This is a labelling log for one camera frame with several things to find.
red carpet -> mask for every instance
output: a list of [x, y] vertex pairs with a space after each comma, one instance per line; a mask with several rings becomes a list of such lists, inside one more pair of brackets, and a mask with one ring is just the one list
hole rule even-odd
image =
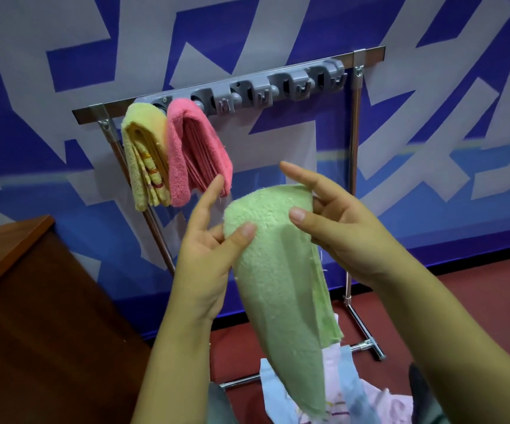
[[[454, 272], [440, 279], [510, 353], [510, 260]], [[379, 388], [409, 394], [407, 370], [412, 358], [377, 296], [374, 293], [360, 294], [353, 297], [352, 304], [387, 356], [386, 361], [376, 362], [368, 351], [355, 353], [353, 359], [359, 376]], [[362, 341], [358, 327], [343, 304], [334, 302], [334, 310], [345, 334], [342, 345]], [[249, 324], [212, 332], [211, 372], [216, 382], [257, 373], [261, 357], [263, 352]], [[227, 395], [241, 423], [270, 422], [260, 383], [232, 388]]]

blue and white banner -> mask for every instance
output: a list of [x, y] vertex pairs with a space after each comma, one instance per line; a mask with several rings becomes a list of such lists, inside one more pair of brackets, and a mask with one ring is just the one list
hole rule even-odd
[[[359, 198], [425, 264], [509, 247], [510, 0], [0, 0], [0, 224], [51, 214], [126, 317], [153, 330], [171, 278], [109, 144], [71, 111], [380, 44]], [[230, 199], [284, 183], [282, 159], [346, 185], [348, 98], [212, 119], [235, 168]], [[158, 210], [175, 256], [196, 201]], [[233, 284], [227, 313], [241, 310]]]

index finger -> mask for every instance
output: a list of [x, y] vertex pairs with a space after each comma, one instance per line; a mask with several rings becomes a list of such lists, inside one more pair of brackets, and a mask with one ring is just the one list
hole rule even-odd
[[298, 181], [300, 184], [304, 184], [309, 190], [315, 192], [319, 198], [325, 201], [325, 203], [329, 203], [337, 197], [348, 194], [344, 188], [329, 178], [316, 172], [305, 170], [293, 163], [282, 161], [280, 163], [280, 169], [284, 172], [286, 177]]
[[208, 228], [210, 210], [222, 192], [223, 184], [224, 178], [221, 174], [218, 174], [216, 178], [214, 178], [209, 184], [208, 188], [200, 197], [200, 200], [190, 215], [190, 220], [188, 221], [188, 231], [205, 231]]

fingernail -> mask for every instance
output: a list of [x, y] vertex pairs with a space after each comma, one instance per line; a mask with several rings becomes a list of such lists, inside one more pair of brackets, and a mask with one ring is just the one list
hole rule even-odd
[[243, 226], [240, 227], [241, 235], [250, 240], [255, 236], [255, 231], [257, 230], [257, 225], [255, 223], [251, 223], [248, 221]]
[[306, 217], [306, 212], [298, 207], [292, 207], [290, 211], [288, 211], [288, 215], [290, 216], [292, 221], [295, 221], [296, 223], [301, 223], [304, 220], [304, 217]]

person's left hand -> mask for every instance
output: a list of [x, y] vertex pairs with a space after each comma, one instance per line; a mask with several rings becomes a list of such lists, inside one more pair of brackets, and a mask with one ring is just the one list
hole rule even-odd
[[222, 175], [214, 178], [192, 211], [172, 284], [171, 305], [199, 320], [212, 321], [222, 310], [231, 265], [257, 231], [255, 224], [245, 223], [224, 240], [221, 224], [208, 230], [210, 209], [223, 184]]

